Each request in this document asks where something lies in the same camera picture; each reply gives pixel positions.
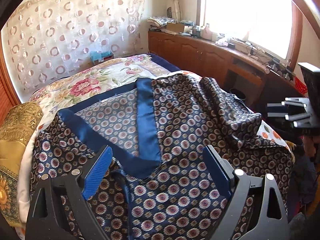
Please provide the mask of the person's right hand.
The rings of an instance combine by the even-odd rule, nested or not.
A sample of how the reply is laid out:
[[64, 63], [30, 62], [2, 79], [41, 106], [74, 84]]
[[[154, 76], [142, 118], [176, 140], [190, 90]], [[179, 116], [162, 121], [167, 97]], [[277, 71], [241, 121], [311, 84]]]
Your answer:
[[314, 157], [316, 154], [315, 144], [319, 144], [320, 136], [303, 136], [304, 152], [308, 157]]

